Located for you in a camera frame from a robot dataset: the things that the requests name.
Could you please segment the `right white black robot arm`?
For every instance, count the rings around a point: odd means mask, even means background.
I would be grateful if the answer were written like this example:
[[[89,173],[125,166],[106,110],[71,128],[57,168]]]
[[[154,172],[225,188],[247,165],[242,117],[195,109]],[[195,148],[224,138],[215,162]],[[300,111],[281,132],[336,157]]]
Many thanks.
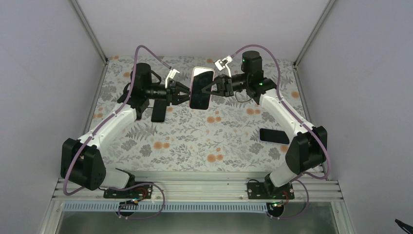
[[[241,74],[217,76],[201,85],[201,92],[230,97],[236,91],[245,90],[282,127],[289,139],[289,148],[283,164],[266,175],[263,182],[265,195],[276,198],[283,191],[290,190],[289,184],[294,179],[327,160],[327,131],[322,126],[315,127],[294,110],[281,95],[280,83],[264,76],[262,61],[257,51],[243,52]]]

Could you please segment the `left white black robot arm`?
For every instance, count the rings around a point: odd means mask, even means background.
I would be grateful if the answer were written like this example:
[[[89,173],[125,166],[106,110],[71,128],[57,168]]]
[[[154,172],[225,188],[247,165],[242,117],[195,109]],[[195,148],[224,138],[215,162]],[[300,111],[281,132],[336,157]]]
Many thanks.
[[[142,118],[142,114],[154,100],[153,114],[165,113],[169,105],[178,105],[189,100],[189,88],[175,81],[178,70],[171,68],[162,81],[147,63],[137,63],[131,72],[131,80],[109,115],[89,132],[77,139],[68,138],[62,145],[61,177],[64,179],[65,195],[68,182],[80,189],[96,190],[106,187],[116,190],[123,197],[135,192],[132,174],[121,169],[107,168],[103,152],[128,125]]]

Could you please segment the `cased black phone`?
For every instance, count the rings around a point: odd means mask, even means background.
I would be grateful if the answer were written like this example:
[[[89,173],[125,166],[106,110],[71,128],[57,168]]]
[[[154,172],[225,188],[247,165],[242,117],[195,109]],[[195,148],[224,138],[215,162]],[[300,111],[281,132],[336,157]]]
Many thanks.
[[[189,107],[195,110],[207,110],[210,102],[211,83],[215,71],[212,68],[195,67],[192,71]]]
[[[289,145],[290,140],[284,131],[265,129],[259,130],[259,140],[263,142]]]
[[[155,100],[152,108],[151,122],[163,123],[167,107],[168,103],[165,100]]]

